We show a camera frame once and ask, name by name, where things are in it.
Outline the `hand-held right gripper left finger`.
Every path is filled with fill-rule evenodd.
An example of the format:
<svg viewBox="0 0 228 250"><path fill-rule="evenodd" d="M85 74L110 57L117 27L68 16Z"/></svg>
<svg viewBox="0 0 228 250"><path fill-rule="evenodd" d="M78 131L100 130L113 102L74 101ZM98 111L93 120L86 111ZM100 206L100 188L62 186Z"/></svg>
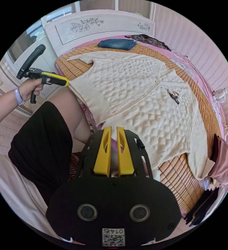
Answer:
<svg viewBox="0 0 228 250"><path fill-rule="evenodd" d="M96 175L109 175L111 162L111 127L102 130L100 146L93 172Z"/></svg>

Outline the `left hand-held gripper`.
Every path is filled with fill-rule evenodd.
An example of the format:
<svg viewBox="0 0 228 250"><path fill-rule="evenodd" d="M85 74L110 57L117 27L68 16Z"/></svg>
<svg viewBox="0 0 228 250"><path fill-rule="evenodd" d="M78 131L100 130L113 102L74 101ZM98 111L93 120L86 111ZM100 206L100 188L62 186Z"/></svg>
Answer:
<svg viewBox="0 0 228 250"><path fill-rule="evenodd" d="M25 72L26 78L32 78L32 79L42 79L42 84L48 84L48 85L58 85L67 87L69 86L69 81L66 77L60 76L54 72L46 72L38 68L30 68Z"/></svg>

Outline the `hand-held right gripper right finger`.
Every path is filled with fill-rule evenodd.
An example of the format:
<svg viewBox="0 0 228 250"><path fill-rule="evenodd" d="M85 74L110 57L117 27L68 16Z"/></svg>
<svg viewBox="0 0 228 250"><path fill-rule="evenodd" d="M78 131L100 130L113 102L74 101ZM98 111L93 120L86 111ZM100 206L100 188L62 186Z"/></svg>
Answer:
<svg viewBox="0 0 228 250"><path fill-rule="evenodd" d="M118 175L130 176L134 173L134 166L123 127L117 127L118 146Z"/></svg>

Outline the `person's left hand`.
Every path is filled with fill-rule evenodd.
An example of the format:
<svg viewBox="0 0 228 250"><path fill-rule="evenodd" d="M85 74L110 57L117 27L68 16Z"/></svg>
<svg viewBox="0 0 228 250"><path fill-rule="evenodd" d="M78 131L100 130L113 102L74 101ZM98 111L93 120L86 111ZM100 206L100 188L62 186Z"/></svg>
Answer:
<svg viewBox="0 0 228 250"><path fill-rule="evenodd" d="M19 94L23 101L28 101L31 98L31 94L34 93L38 96L43 90L44 84L42 84L42 79L32 79L28 78L19 86Z"/></svg>

